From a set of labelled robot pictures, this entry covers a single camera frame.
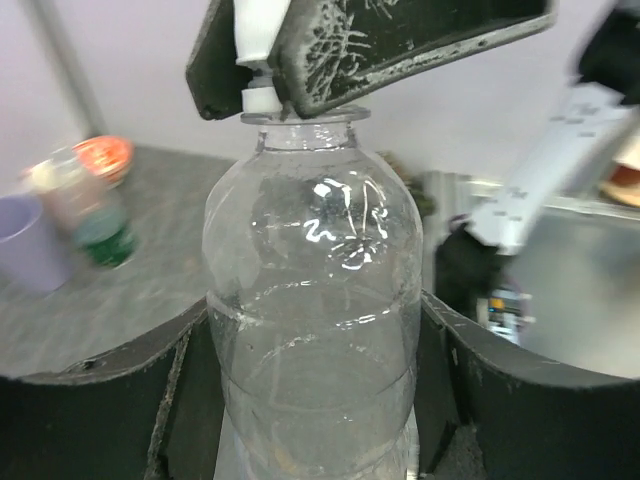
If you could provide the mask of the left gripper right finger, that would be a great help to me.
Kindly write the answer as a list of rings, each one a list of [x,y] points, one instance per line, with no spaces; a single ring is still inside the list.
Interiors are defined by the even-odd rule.
[[[419,473],[473,424],[491,479],[636,479],[639,383],[527,351],[422,296]]]

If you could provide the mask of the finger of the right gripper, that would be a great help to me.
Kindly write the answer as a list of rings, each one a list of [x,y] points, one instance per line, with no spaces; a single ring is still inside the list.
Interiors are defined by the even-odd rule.
[[[547,29],[553,1],[293,1],[268,57],[308,119],[385,86]]]
[[[200,117],[223,120],[242,111],[250,70],[236,64],[234,4],[211,0],[186,66],[186,82]]]

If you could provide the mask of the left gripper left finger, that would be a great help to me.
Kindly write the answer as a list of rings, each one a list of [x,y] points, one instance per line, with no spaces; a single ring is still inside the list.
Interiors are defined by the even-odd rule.
[[[223,396],[206,303],[59,373],[1,379],[4,479],[211,479]]]

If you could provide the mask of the Pocari Sweat bottle cap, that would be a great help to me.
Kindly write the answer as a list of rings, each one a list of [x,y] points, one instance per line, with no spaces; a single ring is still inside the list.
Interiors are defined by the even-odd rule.
[[[234,0],[236,65],[251,70],[242,90],[243,112],[271,114],[281,110],[268,57],[289,8],[289,0]]]

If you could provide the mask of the clear bottle green label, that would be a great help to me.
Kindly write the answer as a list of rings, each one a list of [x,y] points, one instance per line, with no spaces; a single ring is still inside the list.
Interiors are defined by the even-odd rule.
[[[30,167],[25,183],[59,231],[99,267],[117,268],[133,255],[136,239],[119,194],[70,148]]]

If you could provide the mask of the clear Pocari Sweat bottle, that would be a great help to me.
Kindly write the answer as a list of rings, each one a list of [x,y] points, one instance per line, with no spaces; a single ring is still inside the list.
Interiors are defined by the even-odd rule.
[[[367,116],[244,115],[256,150],[207,199],[206,300],[246,479],[409,473],[423,230],[357,141]]]

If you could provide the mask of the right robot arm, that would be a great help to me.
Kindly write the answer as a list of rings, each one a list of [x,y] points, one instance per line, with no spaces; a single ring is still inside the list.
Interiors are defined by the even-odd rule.
[[[392,83],[538,33],[549,1],[213,1],[186,66],[199,115],[316,118]],[[467,317],[498,286],[542,206],[639,118],[639,5],[587,40],[565,103],[500,190],[437,249],[436,296]]]

